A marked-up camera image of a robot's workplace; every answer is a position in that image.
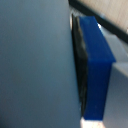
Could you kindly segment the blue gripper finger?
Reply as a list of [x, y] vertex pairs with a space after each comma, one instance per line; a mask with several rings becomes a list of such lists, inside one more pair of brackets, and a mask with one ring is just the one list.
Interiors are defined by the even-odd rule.
[[102, 120], [116, 59], [93, 16], [72, 17], [72, 37], [81, 115]]

